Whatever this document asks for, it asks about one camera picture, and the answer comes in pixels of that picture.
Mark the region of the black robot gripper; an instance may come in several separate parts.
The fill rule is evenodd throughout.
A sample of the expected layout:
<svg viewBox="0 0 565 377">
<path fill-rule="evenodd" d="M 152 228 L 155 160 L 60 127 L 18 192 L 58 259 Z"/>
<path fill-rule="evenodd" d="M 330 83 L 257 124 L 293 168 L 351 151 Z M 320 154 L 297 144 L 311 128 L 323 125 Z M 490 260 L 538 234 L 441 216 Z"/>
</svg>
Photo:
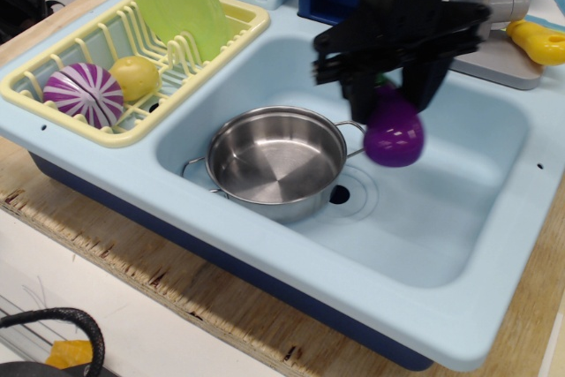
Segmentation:
<svg viewBox="0 0 565 377">
<path fill-rule="evenodd" d="M 314 38 L 313 76 L 319 84 L 340 80 L 351 119 L 367 124 L 377 107 L 380 72 L 403 67 L 403 98 L 423 111 L 452 58 L 478 48 L 478 28 L 489 16 L 482 3 L 358 0 L 348 18 Z"/>
</svg>

